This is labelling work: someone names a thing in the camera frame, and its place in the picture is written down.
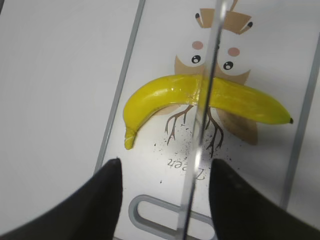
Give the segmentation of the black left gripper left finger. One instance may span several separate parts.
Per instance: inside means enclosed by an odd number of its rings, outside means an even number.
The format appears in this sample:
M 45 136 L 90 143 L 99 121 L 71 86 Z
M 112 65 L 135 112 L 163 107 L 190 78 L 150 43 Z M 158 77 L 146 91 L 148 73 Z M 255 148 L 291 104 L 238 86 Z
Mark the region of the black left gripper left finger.
M 2 240 L 112 240 L 123 201 L 122 163 L 110 159 L 75 193 Z

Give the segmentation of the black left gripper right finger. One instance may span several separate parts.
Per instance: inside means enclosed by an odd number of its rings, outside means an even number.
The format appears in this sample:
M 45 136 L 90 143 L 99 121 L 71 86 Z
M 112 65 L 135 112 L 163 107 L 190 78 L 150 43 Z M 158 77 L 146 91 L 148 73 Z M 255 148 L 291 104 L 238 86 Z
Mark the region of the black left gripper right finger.
M 220 240 L 318 240 L 320 231 L 264 197 L 228 163 L 210 169 L 210 211 Z

